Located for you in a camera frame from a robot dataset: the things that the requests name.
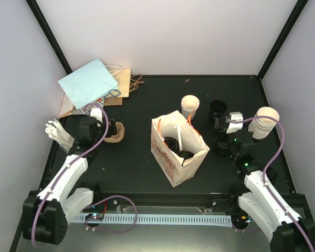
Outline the white plastic stirrer stick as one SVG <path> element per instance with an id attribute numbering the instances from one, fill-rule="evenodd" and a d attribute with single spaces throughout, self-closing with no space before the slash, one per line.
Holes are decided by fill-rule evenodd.
<path id="1" fill-rule="evenodd" d="M 179 145 L 179 151 L 178 154 L 180 154 L 183 151 L 183 146 L 182 146 L 182 136 L 181 136 L 181 128 L 179 125 L 176 125 L 174 127 L 177 131 L 177 140 L 178 140 L 178 145 Z"/>

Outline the cream bear paper bag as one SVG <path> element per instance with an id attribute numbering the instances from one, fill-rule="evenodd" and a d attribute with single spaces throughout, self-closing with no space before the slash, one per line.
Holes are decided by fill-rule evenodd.
<path id="1" fill-rule="evenodd" d="M 152 119 L 151 152 L 176 187 L 195 175 L 209 147 L 190 119 L 174 111 Z"/>

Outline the black plastic cup lid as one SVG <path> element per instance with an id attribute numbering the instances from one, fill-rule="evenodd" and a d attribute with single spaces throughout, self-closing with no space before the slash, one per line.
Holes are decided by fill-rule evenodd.
<path id="1" fill-rule="evenodd" d="M 175 138 L 172 137 L 166 137 L 164 139 L 164 143 L 167 145 L 167 147 L 173 151 L 174 153 L 179 152 L 179 144 L 178 141 Z"/>

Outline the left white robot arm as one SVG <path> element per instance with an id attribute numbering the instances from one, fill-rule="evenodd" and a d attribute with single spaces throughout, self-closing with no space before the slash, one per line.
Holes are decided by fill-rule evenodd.
<path id="1" fill-rule="evenodd" d="M 105 110 L 93 104 L 89 116 L 81 119 L 79 136 L 50 183 L 39 193 L 29 194 L 23 203 L 22 233 L 34 247 L 60 244 L 72 219 L 85 207 L 97 209 L 102 196 L 88 188 L 73 187 L 93 162 L 98 147 L 108 136 L 110 122 Z"/>

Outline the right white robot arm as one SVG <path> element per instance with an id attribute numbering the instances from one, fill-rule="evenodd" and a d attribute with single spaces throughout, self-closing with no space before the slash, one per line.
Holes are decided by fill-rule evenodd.
<path id="1" fill-rule="evenodd" d="M 232 188 L 228 205 L 235 212 L 247 213 L 266 235 L 271 251 L 315 251 L 314 221 L 302 218 L 272 184 L 275 173 L 269 169 L 283 146 L 265 166 L 253 156 L 255 142 L 264 139 L 274 127 L 282 125 L 269 112 L 248 119 L 240 112 L 215 118 L 215 150 L 230 156 L 236 175 L 246 188 L 245 192 Z"/>

